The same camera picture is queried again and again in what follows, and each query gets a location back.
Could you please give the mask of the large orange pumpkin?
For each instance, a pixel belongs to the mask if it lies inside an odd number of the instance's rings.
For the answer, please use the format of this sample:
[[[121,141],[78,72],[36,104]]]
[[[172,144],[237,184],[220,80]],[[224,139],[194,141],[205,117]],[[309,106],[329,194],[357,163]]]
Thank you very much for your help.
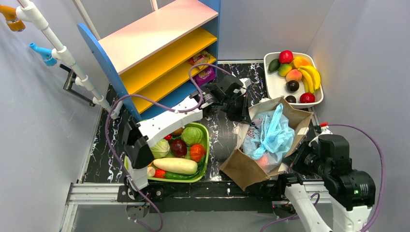
[[[269,158],[266,154],[262,155],[258,160],[255,162],[265,171],[268,172],[269,169]]]

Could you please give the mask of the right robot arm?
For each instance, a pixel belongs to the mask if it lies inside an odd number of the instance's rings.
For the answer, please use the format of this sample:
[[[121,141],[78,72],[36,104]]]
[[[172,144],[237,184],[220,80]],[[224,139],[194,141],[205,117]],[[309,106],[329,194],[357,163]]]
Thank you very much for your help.
[[[285,199],[307,232],[366,232],[376,201],[376,185],[353,168],[350,144],[325,134],[302,143],[291,164],[293,174],[278,177]]]

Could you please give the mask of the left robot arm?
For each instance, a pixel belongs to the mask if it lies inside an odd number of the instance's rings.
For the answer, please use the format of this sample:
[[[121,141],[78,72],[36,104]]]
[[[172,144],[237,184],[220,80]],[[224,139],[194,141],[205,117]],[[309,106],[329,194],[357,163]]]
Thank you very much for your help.
[[[126,183],[133,190],[148,186],[147,167],[154,160],[151,148],[168,134],[220,111],[233,122],[250,124],[248,78],[226,75],[216,83],[205,84],[183,101],[156,117],[126,124],[122,146],[128,166]]]

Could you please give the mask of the light blue plastic bag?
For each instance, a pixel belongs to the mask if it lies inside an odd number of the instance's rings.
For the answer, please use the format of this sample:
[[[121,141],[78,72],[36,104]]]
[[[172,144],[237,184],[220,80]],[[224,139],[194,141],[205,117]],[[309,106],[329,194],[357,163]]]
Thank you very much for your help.
[[[242,150],[254,161],[266,154],[270,172],[280,165],[289,152],[294,137],[294,129],[289,126],[289,120],[283,114],[283,104],[280,103],[275,110],[256,114],[246,133]]]

